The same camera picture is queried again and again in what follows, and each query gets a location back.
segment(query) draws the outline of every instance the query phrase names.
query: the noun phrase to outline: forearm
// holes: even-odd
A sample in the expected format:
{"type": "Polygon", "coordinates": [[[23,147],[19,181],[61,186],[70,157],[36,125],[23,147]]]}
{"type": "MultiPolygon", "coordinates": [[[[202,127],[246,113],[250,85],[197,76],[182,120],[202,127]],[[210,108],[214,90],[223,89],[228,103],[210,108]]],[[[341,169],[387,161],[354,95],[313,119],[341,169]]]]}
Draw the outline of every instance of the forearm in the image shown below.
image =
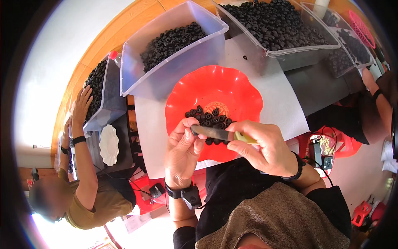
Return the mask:
{"type": "MultiPolygon", "coordinates": [[[[73,138],[84,136],[83,126],[72,124],[73,138]]],[[[80,142],[74,145],[76,169],[79,175],[80,183],[85,187],[90,187],[97,191],[98,179],[94,169],[93,161],[86,142],[80,142]]]]}
{"type": "Polygon", "coordinates": [[[319,173],[309,164],[302,168],[301,176],[297,180],[293,180],[292,183],[303,195],[307,195],[317,188],[326,188],[325,182],[319,173]]]}
{"type": "MultiPolygon", "coordinates": [[[[370,84],[369,92],[373,96],[375,92],[379,89],[376,83],[370,84]]],[[[388,100],[383,94],[380,94],[376,99],[377,111],[380,114],[381,121],[383,122],[384,129],[390,133],[391,132],[391,119],[392,119],[392,108],[388,100]]]]}
{"type": "MultiPolygon", "coordinates": [[[[191,179],[184,182],[176,182],[176,180],[166,174],[165,178],[167,186],[172,190],[187,188],[191,185],[191,179]]],[[[172,218],[176,229],[184,226],[196,227],[198,219],[195,210],[190,210],[182,198],[173,199],[167,197],[169,203],[170,217],[172,218]]]]}
{"type": "MultiPolygon", "coordinates": [[[[68,134],[63,134],[61,137],[61,147],[64,149],[69,149],[69,135],[68,134]]],[[[69,168],[69,157],[70,155],[64,154],[61,152],[60,155],[60,162],[59,162],[59,167],[63,170],[65,170],[66,173],[68,173],[68,168],[69,168]]]]}

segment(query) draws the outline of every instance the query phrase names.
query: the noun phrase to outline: black wristband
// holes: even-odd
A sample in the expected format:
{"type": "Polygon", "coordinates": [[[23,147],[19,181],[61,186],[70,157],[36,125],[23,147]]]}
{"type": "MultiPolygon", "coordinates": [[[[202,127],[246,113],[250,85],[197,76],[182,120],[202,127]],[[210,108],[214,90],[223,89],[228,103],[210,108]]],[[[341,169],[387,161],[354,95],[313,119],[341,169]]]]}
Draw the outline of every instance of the black wristband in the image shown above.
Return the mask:
{"type": "Polygon", "coordinates": [[[297,163],[298,163],[298,171],[294,176],[290,176],[290,177],[282,177],[281,178],[285,181],[292,181],[292,180],[297,180],[300,176],[301,176],[301,172],[302,172],[302,167],[305,165],[305,162],[303,162],[303,160],[299,157],[299,155],[297,155],[296,153],[294,153],[294,155],[297,158],[297,163]]]}
{"type": "Polygon", "coordinates": [[[61,146],[61,151],[62,151],[62,153],[64,153],[64,154],[68,154],[69,153],[69,151],[70,151],[70,148],[64,148],[64,147],[62,147],[61,146]]]}
{"type": "Polygon", "coordinates": [[[192,186],[193,186],[193,182],[191,181],[191,185],[188,188],[172,190],[172,189],[170,189],[169,186],[167,186],[166,182],[164,182],[164,187],[166,189],[167,194],[173,199],[180,199],[181,198],[181,192],[183,190],[191,188],[192,186]]]}
{"type": "Polygon", "coordinates": [[[86,138],[84,136],[80,136],[80,137],[72,139],[73,145],[80,143],[80,142],[85,142],[85,141],[86,141],[86,138]]]}
{"type": "Polygon", "coordinates": [[[380,95],[380,94],[383,94],[383,92],[380,90],[380,89],[377,89],[377,91],[375,92],[375,94],[373,94],[373,101],[375,101],[376,102],[376,99],[377,99],[377,97],[380,95]]]}

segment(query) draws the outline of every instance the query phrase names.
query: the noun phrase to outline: brown towel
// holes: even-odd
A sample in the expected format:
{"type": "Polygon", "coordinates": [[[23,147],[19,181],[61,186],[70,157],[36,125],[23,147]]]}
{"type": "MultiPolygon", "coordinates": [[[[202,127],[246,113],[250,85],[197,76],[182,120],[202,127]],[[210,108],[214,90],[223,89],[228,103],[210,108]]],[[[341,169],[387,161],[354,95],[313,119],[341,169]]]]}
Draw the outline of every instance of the brown towel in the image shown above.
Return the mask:
{"type": "Polygon", "coordinates": [[[273,249],[348,248],[350,243],[315,202],[276,182],[253,199],[241,202],[227,223],[198,240],[195,248],[236,248],[247,233],[255,234],[273,249]]]}

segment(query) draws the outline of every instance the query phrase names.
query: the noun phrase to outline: black shirt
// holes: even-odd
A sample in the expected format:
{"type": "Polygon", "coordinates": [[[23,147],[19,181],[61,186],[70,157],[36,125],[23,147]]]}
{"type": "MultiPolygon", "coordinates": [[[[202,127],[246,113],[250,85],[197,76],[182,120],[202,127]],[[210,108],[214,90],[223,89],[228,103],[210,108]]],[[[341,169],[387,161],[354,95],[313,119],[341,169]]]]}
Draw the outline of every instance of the black shirt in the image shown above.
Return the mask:
{"type": "MultiPolygon", "coordinates": [[[[291,185],[278,176],[260,174],[244,158],[207,168],[206,207],[196,228],[180,227],[174,232],[174,248],[195,248],[197,240],[225,225],[231,212],[243,200],[254,198],[275,182],[291,185]]],[[[306,197],[315,202],[329,221],[350,238],[351,217],[338,186],[315,189],[306,197]]]]}

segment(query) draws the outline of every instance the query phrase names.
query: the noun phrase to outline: olive t-shirt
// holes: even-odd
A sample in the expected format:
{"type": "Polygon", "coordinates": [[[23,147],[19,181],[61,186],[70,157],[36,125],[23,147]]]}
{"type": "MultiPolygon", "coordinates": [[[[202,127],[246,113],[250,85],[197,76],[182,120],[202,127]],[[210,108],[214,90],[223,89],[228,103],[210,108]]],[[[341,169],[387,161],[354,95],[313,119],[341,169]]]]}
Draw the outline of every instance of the olive t-shirt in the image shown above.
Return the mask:
{"type": "MultiPolygon", "coordinates": [[[[58,177],[69,182],[65,170],[60,169],[58,177]]],[[[133,205],[114,189],[107,181],[98,180],[98,190],[93,210],[85,208],[76,196],[79,180],[69,182],[74,192],[72,205],[66,212],[65,219],[69,224],[80,229],[100,227],[119,216],[125,216],[133,210],[133,205]]]]}

